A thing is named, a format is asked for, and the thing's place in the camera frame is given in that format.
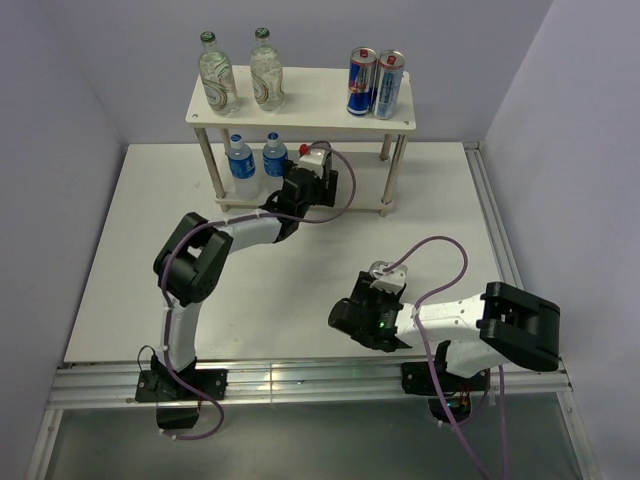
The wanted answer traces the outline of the Pocari Sweat bottle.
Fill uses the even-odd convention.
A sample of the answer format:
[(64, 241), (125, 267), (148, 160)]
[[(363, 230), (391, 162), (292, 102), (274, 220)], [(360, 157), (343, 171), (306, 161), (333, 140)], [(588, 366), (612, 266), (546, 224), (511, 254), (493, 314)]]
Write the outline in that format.
[(226, 151), (226, 156), (236, 194), (242, 199), (257, 198), (260, 186), (253, 151), (240, 134), (233, 134), (230, 137), (230, 146)]
[(262, 157), (268, 191), (272, 193), (280, 190), (284, 179), (285, 162), (288, 160), (288, 150), (276, 132), (270, 132), (267, 135)]

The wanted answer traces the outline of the green cap glass bottle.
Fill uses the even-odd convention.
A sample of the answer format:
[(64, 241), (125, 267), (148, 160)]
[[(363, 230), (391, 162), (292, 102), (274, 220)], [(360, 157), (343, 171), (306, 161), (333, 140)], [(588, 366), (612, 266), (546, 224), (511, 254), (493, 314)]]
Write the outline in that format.
[(283, 66), (278, 49), (271, 43), (268, 28), (255, 30), (256, 45), (250, 56), (254, 99), (264, 111), (275, 112), (285, 103)]
[(239, 100), (230, 58), (212, 31), (202, 32), (200, 41), (203, 52), (198, 67), (207, 103), (217, 114), (232, 113), (239, 108)]

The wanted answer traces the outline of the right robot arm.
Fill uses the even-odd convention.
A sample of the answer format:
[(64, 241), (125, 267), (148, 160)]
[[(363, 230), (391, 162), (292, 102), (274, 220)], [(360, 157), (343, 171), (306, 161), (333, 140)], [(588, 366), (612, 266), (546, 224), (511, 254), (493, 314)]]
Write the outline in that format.
[(457, 388), (477, 373), (513, 363), (535, 372), (559, 366), (559, 307), (503, 282), (471, 297), (414, 307), (401, 297), (407, 268), (376, 262), (360, 272), (349, 297), (328, 317), (330, 327), (387, 353), (429, 346), (435, 383)]

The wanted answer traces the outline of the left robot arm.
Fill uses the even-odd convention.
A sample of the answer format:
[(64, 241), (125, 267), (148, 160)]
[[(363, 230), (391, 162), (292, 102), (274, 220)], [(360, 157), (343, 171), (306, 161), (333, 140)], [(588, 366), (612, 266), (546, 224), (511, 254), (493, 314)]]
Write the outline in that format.
[(214, 291), (227, 257), (239, 250), (281, 242), (297, 231), (309, 208), (335, 205), (338, 172), (332, 155), (322, 152), (285, 162), (280, 190), (252, 215), (209, 222), (185, 215), (156, 257), (153, 270), (165, 300), (161, 352), (151, 371), (156, 389), (173, 400), (197, 394), (195, 334), (204, 300)]

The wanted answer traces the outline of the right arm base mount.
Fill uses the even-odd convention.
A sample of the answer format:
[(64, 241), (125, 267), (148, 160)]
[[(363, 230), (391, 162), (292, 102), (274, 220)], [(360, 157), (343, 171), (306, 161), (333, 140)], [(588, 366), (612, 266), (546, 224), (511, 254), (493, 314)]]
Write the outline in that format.
[[(463, 378), (439, 372), (438, 381), (454, 419), (460, 425), (470, 422), (486, 403), (490, 387), (490, 371), (482, 370), (473, 377)], [(436, 421), (449, 424), (427, 362), (401, 364), (401, 387), (405, 394), (428, 398), (431, 415)]]

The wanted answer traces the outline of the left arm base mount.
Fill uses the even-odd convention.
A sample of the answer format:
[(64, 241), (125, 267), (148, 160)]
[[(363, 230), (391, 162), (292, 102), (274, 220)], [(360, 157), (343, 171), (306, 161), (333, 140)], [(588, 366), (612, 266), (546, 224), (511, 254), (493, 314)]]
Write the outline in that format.
[[(189, 368), (179, 377), (190, 386), (219, 401), (224, 398), (228, 371), (225, 369), (199, 370)], [(178, 383), (165, 368), (158, 364), (139, 374), (134, 400), (136, 403), (202, 402), (202, 398)], [(156, 408), (156, 423), (165, 430), (188, 430), (199, 419), (200, 406)]]

